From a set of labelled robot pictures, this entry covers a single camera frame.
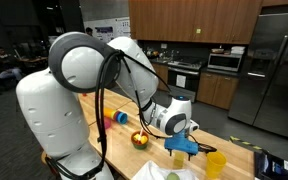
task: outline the person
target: person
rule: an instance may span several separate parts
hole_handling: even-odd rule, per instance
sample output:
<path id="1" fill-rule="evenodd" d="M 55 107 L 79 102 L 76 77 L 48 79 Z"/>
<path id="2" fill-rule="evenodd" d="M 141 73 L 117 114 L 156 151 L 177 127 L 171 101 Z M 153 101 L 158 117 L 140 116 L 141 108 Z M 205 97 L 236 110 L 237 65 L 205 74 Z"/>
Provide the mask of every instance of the person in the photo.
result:
<path id="1" fill-rule="evenodd" d="M 21 72 L 17 59 L 6 54 L 4 48 L 0 47 L 0 79 L 15 77 L 19 82 L 23 78 Z"/>
<path id="2" fill-rule="evenodd" d="M 92 28 L 87 27 L 87 28 L 85 29 L 85 32 L 86 32 L 86 34 L 88 34 L 88 35 L 90 35 L 90 36 L 93 36 L 93 29 L 92 29 Z"/>

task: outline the microwave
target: microwave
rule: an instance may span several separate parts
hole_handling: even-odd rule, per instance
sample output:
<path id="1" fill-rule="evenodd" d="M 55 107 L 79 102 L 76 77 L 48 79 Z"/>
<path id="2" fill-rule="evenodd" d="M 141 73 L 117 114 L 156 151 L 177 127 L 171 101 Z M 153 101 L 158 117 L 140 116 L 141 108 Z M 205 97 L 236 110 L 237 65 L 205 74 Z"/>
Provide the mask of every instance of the microwave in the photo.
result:
<path id="1" fill-rule="evenodd" d="M 207 67 L 226 71 L 238 72 L 242 61 L 242 54 L 210 54 Z"/>

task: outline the bulletin board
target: bulletin board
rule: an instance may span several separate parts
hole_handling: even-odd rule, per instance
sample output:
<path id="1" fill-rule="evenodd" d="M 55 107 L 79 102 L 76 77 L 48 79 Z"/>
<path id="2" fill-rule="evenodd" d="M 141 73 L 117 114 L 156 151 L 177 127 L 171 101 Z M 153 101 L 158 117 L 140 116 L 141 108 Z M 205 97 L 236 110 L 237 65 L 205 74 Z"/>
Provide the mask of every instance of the bulletin board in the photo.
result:
<path id="1" fill-rule="evenodd" d="M 86 21 L 84 27 L 92 28 L 93 37 L 105 43 L 119 36 L 131 37 L 129 17 Z"/>

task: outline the yellow cup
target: yellow cup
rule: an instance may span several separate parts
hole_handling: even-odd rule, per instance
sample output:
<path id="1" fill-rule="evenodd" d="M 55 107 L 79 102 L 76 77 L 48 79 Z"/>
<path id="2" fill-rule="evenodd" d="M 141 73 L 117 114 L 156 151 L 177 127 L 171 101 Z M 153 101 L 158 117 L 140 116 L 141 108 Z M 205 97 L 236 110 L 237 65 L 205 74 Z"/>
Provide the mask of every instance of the yellow cup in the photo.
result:
<path id="1" fill-rule="evenodd" d="M 215 179 L 221 173 L 223 167 L 226 164 L 225 156 L 216 151 L 207 153 L 207 164 L 206 164 L 206 176 L 211 179 Z"/>

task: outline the stainless steel refrigerator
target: stainless steel refrigerator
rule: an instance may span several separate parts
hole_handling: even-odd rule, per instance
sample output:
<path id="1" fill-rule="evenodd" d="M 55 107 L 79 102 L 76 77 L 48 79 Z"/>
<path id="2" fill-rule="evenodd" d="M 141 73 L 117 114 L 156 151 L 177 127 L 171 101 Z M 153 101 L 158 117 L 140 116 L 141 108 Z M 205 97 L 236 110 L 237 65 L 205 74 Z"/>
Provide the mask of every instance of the stainless steel refrigerator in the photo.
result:
<path id="1" fill-rule="evenodd" d="M 259 16 L 228 116 L 288 137 L 288 13 Z"/>

